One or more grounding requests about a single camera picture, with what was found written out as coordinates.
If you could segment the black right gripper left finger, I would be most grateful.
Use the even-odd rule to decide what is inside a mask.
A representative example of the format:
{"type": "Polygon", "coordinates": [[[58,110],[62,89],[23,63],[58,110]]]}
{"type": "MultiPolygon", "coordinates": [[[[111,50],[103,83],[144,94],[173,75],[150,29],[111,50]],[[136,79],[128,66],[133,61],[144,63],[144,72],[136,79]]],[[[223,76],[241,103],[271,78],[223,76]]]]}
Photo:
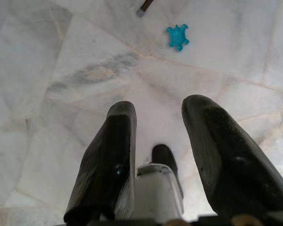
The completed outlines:
{"type": "Polygon", "coordinates": [[[64,222],[85,226],[92,220],[128,219],[134,209],[136,112],[128,101],[108,111],[86,149],[64,222]]]}

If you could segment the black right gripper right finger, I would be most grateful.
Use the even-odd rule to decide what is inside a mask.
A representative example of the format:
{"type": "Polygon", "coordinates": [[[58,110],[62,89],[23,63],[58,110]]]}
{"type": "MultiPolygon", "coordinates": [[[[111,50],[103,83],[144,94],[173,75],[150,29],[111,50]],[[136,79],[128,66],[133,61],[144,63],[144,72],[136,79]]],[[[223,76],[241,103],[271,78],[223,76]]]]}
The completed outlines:
{"type": "Polygon", "coordinates": [[[222,217],[283,211],[283,177],[251,136],[212,99],[191,95],[182,117],[206,198],[222,217]]]}

